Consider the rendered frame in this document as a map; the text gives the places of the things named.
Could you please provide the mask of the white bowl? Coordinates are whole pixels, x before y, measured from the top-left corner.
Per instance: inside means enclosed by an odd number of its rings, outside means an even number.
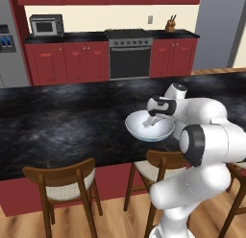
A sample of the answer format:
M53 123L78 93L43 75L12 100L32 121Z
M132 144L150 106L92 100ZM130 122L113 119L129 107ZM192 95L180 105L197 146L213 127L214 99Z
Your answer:
M153 126L144 126L150 117L147 110L131 113L125 120L128 132L138 140L145 142L158 142L167 138L175 129L175 124L169 119L159 119Z

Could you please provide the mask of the grey fridge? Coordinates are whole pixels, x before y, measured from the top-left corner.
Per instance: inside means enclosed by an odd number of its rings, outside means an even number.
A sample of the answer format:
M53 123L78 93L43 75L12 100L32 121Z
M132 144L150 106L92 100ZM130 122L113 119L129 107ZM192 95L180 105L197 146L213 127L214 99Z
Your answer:
M10 0L0 0L0 87L29 86Z

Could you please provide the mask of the wooden knife block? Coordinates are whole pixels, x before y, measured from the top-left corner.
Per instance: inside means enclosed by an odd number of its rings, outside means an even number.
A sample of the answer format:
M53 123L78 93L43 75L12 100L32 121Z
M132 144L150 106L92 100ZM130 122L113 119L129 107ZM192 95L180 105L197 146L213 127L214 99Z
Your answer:
M165 26L165 30L166 30L167 32L174 32L174 31L175 31L175 26L176 26L175 18L176 18L176 15L173 15L173 16L171 16L171 18L167 21L166 26Z

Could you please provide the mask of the steel oven with hob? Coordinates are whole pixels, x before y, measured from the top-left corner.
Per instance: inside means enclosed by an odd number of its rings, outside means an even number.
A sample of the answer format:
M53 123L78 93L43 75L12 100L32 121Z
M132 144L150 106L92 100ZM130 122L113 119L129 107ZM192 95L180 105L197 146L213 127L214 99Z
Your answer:
M153 39L143 29L105 30L110 79L148 78Z

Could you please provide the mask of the wooden chair with cream seat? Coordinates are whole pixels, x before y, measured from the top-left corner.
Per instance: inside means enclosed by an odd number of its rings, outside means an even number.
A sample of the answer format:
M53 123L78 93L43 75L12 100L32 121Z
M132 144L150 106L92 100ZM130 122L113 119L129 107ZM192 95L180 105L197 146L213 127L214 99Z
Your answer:
M241 215L246 213L246 207L241 207L241 203L246 196L246 162L238 162L238 163L228 163L227 167L231 173L231 183L227 189L227 192L230 192L232 189L234 179L237 179L240 183L240 187L238 193L235 196L234 203L229 211L227 219L219 233L218 238L224 238L228 228L234 219L235 215Z
M150 187L163 179L175 177L187 169L187 161L181 152L159 152L150 150L146 153L146 159L143 161L133 162L129 175L128 187L124 203L124 211L127 211L129 200L132 192L147 190L149 193ZM144 183L143 186L133 187L135 170L140 174ZM158 226L153 226L157 209L151 204L144 238L160 238L160 230ZM189 228L190 215L186 219L185 228L187 228L184 238L195 238Z
M98 213L103 215L95 180L95 159L56 169L24 167L22 172L38 185L46 238L52 238L51 225L55 223L54 205L82 201L91 237L97 238L92 216L92 200L96 200Z

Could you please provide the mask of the red base cupboards, narrow run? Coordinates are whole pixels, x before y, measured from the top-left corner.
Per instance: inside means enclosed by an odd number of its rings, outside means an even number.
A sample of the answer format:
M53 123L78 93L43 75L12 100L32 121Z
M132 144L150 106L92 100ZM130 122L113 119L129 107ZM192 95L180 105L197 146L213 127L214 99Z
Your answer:
M154 39L150 77L177 77L191 74L196 38Z

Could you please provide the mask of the grey microwave oven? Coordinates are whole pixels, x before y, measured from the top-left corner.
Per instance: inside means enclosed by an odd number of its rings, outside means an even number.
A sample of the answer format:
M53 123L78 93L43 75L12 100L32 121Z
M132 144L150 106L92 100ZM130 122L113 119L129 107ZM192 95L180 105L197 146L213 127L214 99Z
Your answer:
M30 24L34 37L63 36L63 20L61 14L32 14Z

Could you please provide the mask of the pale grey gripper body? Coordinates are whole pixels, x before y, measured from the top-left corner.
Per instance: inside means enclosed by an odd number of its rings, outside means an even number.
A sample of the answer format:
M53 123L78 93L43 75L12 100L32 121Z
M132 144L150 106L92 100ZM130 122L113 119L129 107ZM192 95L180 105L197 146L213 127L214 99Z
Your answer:
M144 121L142 123L142 125L145 127L145 128L149 128L151 126L155 126L157 124L157 122L161 121L162 118L161 117L158 117L158 116L149 116L147 118L146 121Z

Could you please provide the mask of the red base cupboards, wide run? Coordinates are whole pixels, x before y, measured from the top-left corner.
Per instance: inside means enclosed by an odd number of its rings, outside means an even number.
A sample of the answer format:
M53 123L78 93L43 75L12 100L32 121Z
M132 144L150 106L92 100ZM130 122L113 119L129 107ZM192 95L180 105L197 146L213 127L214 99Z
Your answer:
M105 82L109 76L106 41L26 44L34 85Z

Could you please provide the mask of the red kitchen island panel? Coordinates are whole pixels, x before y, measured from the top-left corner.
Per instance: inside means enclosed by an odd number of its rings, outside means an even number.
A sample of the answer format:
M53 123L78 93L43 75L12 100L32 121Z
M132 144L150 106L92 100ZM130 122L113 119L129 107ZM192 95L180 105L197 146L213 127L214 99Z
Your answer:
M95 178L101 201L125 196L130 169L130 163L96 169ZM38 186L26 178L0 181L0 206L7 217L40 211Z

